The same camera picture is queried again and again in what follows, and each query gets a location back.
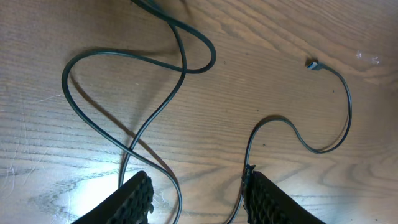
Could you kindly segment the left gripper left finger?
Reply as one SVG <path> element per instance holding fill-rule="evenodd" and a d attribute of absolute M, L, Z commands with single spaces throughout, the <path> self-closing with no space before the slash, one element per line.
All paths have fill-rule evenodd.
<path fill-rule="evenodd" d="M 152 179 L 140 171 L 73 224 L 147 224 L 153 196 Z"/>

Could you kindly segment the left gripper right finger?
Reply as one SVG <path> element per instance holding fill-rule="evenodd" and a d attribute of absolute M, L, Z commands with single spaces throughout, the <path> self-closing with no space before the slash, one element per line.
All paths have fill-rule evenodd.
<path fill-rule="evenodd" d="M 254 168 L 247 165 L 242 176 L 241 195 L 249 224 L 324 224 Z"/>

